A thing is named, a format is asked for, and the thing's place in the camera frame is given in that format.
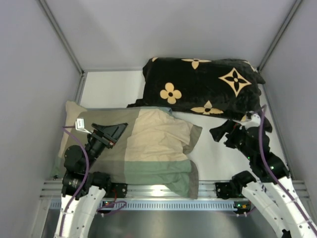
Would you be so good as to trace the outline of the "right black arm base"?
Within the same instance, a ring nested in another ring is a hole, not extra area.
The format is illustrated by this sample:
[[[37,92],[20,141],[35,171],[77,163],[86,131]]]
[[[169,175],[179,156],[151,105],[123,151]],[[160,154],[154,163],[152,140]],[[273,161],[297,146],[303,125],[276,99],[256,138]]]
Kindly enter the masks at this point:
[[[215,191],[217,198],[229,199],[238,198],[236,186],[230,182],[216,182]]]

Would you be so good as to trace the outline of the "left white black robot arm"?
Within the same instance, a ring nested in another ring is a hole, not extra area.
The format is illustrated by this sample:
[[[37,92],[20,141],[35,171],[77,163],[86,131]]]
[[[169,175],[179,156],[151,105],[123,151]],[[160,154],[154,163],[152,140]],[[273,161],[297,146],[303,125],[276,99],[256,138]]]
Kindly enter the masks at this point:
[[[110,192],[110,176],[90,172],[90,168],[105,149],[111,149],[126,130],[128,124],[92,124],[85,128],[79,118],[63,130],[76,144],[64,153],[66,172],[62,179],[61,207],[54,237],[86,238],[101,200]]]

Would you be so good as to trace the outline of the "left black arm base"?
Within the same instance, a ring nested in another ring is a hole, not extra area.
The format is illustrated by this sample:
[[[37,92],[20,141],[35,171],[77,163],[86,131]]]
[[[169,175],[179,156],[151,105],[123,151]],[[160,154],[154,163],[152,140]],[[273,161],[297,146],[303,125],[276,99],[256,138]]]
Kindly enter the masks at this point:
[[[112,183],[108,198],[125,198],[127,194],[128,185],[125,183]]]

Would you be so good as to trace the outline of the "beige green blue pillowcase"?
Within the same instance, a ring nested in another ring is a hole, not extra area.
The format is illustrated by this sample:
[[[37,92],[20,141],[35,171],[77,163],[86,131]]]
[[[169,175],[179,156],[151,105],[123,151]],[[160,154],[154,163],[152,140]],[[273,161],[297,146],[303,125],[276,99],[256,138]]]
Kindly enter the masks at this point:
[[[112,182],[133,185],[171,185],[187,198],[197,199],[199,174],[188,158],[202,132],[200,126],[174,117],[170,109],[137,107],[126,109],[89,110],[68,101],[66,126],[83,118],[85,128],[92,123],[128,126],[112,149],[105,149],[91,167],[92,172],[110,175]],[[65,150],[76,141],[64,133],[52,176],[62,177]]]

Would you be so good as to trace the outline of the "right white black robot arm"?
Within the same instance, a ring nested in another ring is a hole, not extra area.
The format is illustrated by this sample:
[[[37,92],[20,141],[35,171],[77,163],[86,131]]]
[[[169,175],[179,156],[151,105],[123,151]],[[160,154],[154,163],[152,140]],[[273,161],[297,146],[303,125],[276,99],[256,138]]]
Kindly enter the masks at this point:
[[[315,238],[317,226],[302,204],[284,162],[271,152],[261,122],[242,125],[227,120],[211,128],[215,142],[237,149],[249,161],[250,171],[235,174],[218,197],[245,197],[270,224],[278,238]]]

